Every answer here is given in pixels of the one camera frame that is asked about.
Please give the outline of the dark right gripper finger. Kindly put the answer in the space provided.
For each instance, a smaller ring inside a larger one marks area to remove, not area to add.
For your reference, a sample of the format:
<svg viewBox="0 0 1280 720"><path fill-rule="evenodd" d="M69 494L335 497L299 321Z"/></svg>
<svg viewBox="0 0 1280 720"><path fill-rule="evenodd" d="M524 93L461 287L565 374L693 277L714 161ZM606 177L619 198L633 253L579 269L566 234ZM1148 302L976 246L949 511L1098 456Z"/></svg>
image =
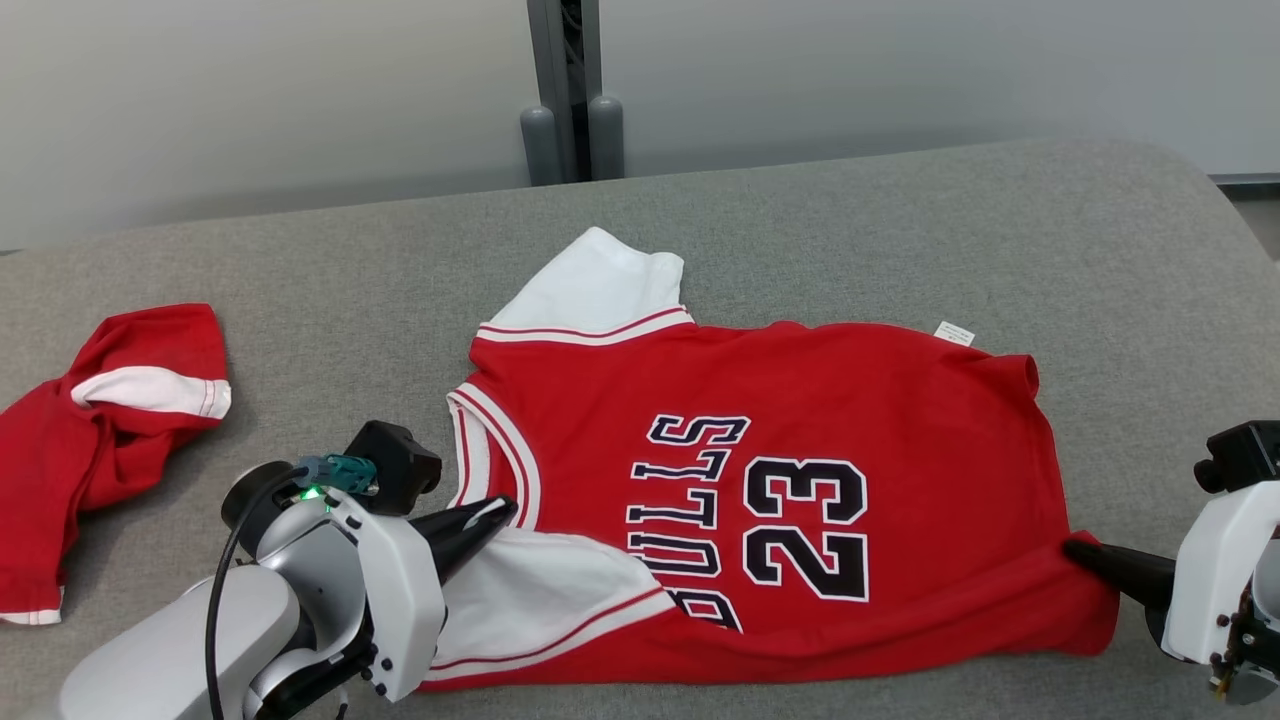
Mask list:
<svg viewBox="0 0 1280 720"><path fill-rule="evenodd" d="M1066 539L1062 551L1076 565L1144 609L1169 610L1176 571L1174 559L1088 539Z"/></svg>

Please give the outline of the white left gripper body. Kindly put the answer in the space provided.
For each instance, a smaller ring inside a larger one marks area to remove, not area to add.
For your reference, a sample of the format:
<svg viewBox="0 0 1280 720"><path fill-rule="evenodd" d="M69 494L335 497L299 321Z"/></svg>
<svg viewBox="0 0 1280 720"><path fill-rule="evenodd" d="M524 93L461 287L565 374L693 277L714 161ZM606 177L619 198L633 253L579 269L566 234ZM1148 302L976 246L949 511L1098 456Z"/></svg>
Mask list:
<svg viewBox="0 0 1280 720"><path fill-rule="evenodd" d="M353 496L325 493L325 528L340 552L325 598L325 659L346 664L389 702L428 675L445 623L445 601L428 539L404 516L379 515Z"/></svg>

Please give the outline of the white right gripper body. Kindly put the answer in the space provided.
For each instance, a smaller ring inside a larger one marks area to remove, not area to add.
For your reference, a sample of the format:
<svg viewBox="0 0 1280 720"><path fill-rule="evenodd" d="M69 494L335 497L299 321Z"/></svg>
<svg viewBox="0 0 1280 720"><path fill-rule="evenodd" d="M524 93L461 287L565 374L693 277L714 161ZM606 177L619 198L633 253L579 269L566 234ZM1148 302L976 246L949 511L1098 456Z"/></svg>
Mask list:
<svg viewBox="0 0 1280 720"><path fill-rule="evenodd" d="M1277 697L1279 488L1211 500L1179 548L1161 648L1229 705Z"/></svg>

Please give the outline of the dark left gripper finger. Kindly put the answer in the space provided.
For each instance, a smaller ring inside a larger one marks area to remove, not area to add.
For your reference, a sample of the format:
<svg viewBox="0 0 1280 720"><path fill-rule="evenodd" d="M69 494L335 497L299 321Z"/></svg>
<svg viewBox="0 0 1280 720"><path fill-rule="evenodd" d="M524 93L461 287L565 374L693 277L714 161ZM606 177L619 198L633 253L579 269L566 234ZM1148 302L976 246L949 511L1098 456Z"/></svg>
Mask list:
<svg viewBox="0 0 1280 720"><path fill-rule="evenodd" d="M518 511L518 503L511 497L493 496L415 518L410 525L428 542L436 578L444 585L508 527Z"/></svg>

